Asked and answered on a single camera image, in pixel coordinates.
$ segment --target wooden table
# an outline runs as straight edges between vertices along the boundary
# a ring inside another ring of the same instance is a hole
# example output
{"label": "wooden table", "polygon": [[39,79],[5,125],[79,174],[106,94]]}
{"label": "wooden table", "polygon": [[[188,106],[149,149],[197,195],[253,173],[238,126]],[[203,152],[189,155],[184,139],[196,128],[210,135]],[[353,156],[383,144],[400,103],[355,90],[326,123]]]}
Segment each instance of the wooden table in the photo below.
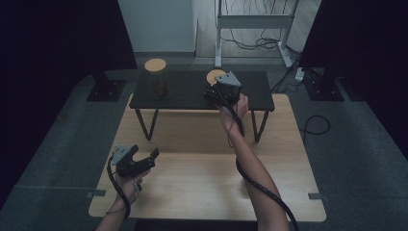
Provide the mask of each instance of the wooden table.
{"label": "wooden table", "polygon": [[[245,138],[272,175],[296,219],[324,221],[322,201],[309,198],[309,193],[319,191],[289,98],[283,94],[272,97],[275,111],[270,115],[262,140],[255,142],[252,133],[247,133]],[[154,114],[154,110],[141,112],[146,118]],[[243,123],[250,127],[250,116]],[[107,155],[108,159],[117,144],[137,144],[140,151],[135,155],[136,160],[146,157],[155,147],[160,149],[156,166],[144,178],[143,191],[132,205],[130,217],[255,220],[217,111],[162,110],[157,124],[155,138],[147,141],[135,112],[127,107],[111,153]],[[106,168],[97,189],[106,194],[93,198],[89,214],[103,217],[116,195]]]}

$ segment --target gray floor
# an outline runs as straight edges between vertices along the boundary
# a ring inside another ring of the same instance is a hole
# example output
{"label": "gray floor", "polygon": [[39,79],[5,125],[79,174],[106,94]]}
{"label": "gray floor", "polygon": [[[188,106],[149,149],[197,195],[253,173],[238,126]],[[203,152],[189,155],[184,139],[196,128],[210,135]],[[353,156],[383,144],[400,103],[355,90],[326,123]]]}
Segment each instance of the gray floor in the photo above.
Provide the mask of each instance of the gray floor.
{"label": "gray floor", "polygon": [[[170,69],[213,68],[213,59],[167,60]],[[286,71],[282,64],[251,64],[256,60],[224,63],[227,70],[266,71],[271,87]],[[108,72],[111,79],[127,81],[118,102],[87,102],[93,81],[88,77],[78,84],[61,111],[62,119],[55,120],[1,210],[0,230],[91,230],[97,225],[100,218],[89,215],[87,194],[98,183],[139,75],[140,70]],[[328,133],[308,135],[305,144],[327,219],[300,222],[300,229],[407,230],[408,164],[367,103],[352,102],[344,92],[344,102],[310,101],[304,86],[288,96],[300,128],[313,115],[331,123]],[[314,119],[308,130],[325,127],[323,120]],[[135,224],[130,218],[123,230],[133,230]]]}

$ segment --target forearm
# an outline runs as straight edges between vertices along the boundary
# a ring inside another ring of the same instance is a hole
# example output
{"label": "forearm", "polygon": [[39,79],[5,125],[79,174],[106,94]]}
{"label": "forearm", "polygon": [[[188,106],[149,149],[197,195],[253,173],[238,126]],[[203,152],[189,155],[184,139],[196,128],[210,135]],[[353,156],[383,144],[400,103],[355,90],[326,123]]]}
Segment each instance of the forearm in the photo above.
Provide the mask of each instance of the forearm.
{"label": "forearm", "polygon": [[96,231],[120,230],[125,218],[126,208],[123,201],[116,200],[107,215],[102,218]]}
{"label": "forearm", "polygon": [[[243,171],[250,178],[280,197],[267,169],[246,143],[236,124],[231,128],[229,138]],[[258,220],[259,230],[289,230],[286,214],[281,207],[247,181],[245,184]]]}

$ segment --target round wooden disc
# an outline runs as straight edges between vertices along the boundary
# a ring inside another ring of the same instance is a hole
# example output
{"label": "round wooden disc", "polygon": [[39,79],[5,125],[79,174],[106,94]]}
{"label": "round wooden disc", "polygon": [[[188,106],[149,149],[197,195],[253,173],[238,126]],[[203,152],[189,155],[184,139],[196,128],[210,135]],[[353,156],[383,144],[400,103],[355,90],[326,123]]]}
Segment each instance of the round wooden disc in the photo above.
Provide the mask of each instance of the round wooden disc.
{"label": "round wooden disc", "polygon": [[162,59],[152,59],[146,62],[146,64],[144,64],[144,68],[146,68],[146,70],[155,73],[155,72],[160,72],[163,69],[165,69],[166,67],[166,61],[162,60]]}
{"label": "round wooden disc", "polygon": [[221,69],[214,69],[210,72],[208,72],[207,74],[207,82],[211,85],[216,84],[216,77],[220,76],[220,75],[224,75],[225,71],[221,70]]}

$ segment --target black panel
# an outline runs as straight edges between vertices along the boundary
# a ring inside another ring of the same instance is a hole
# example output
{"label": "black panel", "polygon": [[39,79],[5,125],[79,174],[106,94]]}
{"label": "black panel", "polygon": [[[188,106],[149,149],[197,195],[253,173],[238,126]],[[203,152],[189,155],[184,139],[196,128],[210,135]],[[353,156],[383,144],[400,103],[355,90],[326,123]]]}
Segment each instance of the black panel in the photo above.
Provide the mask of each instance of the black panel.
{"label": "black panel", "polygon": [[2,1],[0,28],[3,204],[72,88],[136,62],[117,1]]}
{"label": "black panel", "polygon": [[322,0],[299,66],[334,68],[408,158],[407,11],[399,0]]}

